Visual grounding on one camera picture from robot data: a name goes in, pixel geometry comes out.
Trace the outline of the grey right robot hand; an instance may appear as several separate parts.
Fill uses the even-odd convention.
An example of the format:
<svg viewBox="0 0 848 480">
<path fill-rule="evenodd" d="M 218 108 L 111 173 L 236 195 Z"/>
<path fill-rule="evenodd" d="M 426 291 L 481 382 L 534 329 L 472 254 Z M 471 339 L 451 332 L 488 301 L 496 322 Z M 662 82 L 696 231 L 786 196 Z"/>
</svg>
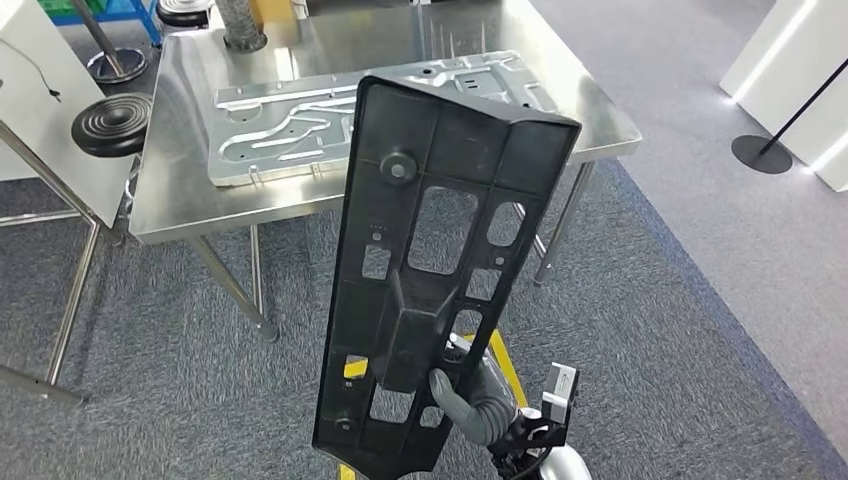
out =
<svg viewBox="0 0 848 480">
<path fill-rule="evenodd" d="M 517 416 L 509 383 L 489 357 L 480 361 L 470 377 L 465 397 L 454 390 L 442 369 L 430 370 L 428 382 L 436 405 L 473 444 L 485 447 L 495 444 Z"/>
</svg>

